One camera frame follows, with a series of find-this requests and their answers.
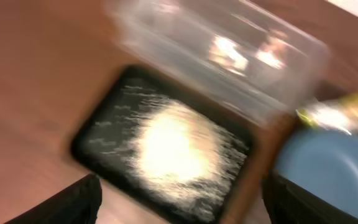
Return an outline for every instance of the wooden table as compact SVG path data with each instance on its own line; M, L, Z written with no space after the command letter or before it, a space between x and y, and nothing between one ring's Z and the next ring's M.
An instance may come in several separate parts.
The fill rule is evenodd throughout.
M358 19L322 0L255 0L330 45L327 81L358 90ZM135 59L99 0L0 0L0 223L88 173L68 144L121 67ZM253 127L259 149L243 176L227 223L241 220L293 119ZM98 223L165 223L104 184Z

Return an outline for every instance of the black container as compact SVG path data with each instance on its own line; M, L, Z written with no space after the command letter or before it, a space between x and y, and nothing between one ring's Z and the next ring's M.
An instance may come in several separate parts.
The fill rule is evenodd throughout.
M219 105L213 106L212 103L207 103L205 98L192 94L180 83L162 77L140 66L127 67L75 136L71 145L71 152L75 159L84 166L107 179L134 200L144 204L171 223L217 223L226 208L232 190L226 194L222 205L213 208L214 220L204 222L194 215L186 214L186 212L177 212L178 208L171 203L151 197L150 192L141 186L139 179L131 177L131 167L122 159L131 156L133 152L119 151L119 146L124 141L135 137L135 134L129 131L134 124L124 122L123 119L128 116L128 113L150 112L150 108L139 106L142 96L159 94L189 106L229 131L243 145L247 146L246 148L233 146L234 149L241 151L247 157L239 173L235 174L236 178L231 182L231 189L237 182L237 176L244 171L247 165L247 158L253 148L250 132L241 126L240 122L217 110ZM124 94L123 89L127 85L138 86L139 89L134 90L133 96Z
M357 218L278 174L264 180L263 200L272 224L358 224Z

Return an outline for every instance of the black tray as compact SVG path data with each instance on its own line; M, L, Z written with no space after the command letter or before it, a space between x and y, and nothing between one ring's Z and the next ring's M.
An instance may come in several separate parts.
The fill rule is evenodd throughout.
M128 85L139 86L138 90L134 90L136 92L135 95L123 93L124 87ZM158 75L151 73L145 68L136 65L127 67L74 137L71 144L71 153L84 166L107 179L111 184L171 223L217 223L232 190L226 194L222 205L214 205L214 220L208 222L202 221L195 215L178 211L178 208L171 203L151 197L150 192L142 188L139 180L131 177L129 174L131 167L122 159L122 157L131 156L130 153L133 152L120 151L120 153L116 153L124 141L135 136L134 133L129 131L129 129L134 127L134 124L123 122L123 118L130 113L134 113L134 111L146 113L152 110L152 108L147 106L139 106L142 101L142 95L158 93L159 95L165 95L184 103L215 122L218 126L228 130L243 145L247 146L239 147L237 145L233 146L233 148L241 151L248 158L252 149L252 138L248 130L241 126L239 122L233 120L233 118L218 112L211 104L205 103L206 100L202 100L201 97L197 97L189 92L178 83L159 78ZM243 172L246 164L247 159L245 159L239 173ZM233 189L235 184L236 181L232 181L231 189Z

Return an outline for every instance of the black baking tray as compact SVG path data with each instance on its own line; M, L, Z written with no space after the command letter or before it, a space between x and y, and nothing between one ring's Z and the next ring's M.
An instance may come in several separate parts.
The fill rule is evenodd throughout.
M198 94L193 94L185 85L169 78L164 78L163 75L161 76L161 74L152 72L139 65L128 66L121 72L118 81L115 82L103 100L101 100L100 104L82 125L71 143L71 153L73 157L93 172L108 180L121 191L128 194L134 200L142 203L171 223L218 223L226 208L227 200L230 197L232 189L236 185L237 177L231 185L230 192L225 196L223 204L214 209L215 219L210 222L204 222L197 217L184 216L183 214L174 212L177 208L169 203L156 201L155 198L150 197L147 190L140 186L139 181L128 176L126 173L128 167L122 159L119 157L107 158L108 156L112 156L110 152L120 145L120 141L132 138L133 136L131 135L134 135L126 131L128 128L126 126L127 124L120 122L120 119L128 113L128 110L125 110L125 108L136 108L136 110L143 110L143 112L145 112L144 110L148 110L147 108L139 108L139 96L132 98L125 98L123 96L121 90L124 86L128 85L128 83L131 83L131 85L140 85L144 88L144 91L151 91L150 89L153 89L152 93L158 92L158 94L163 94L171 99L178 100L215 122L218 126L228 130L248 146L246 149L241 149L242 152L247 155L247 159L244 161L237 177L246 169L247 160L253 149L253 138L247 128L241 125L241 122L236 121L232 116L225 116L221 111L217 110L219 105L208 102L208 100Z

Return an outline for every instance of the clear plastic container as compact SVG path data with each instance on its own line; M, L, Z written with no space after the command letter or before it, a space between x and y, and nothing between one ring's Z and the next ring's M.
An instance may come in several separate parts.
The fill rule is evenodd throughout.
M329 55L243 0L126 0L113 14L127 49L259 125L310 97Z

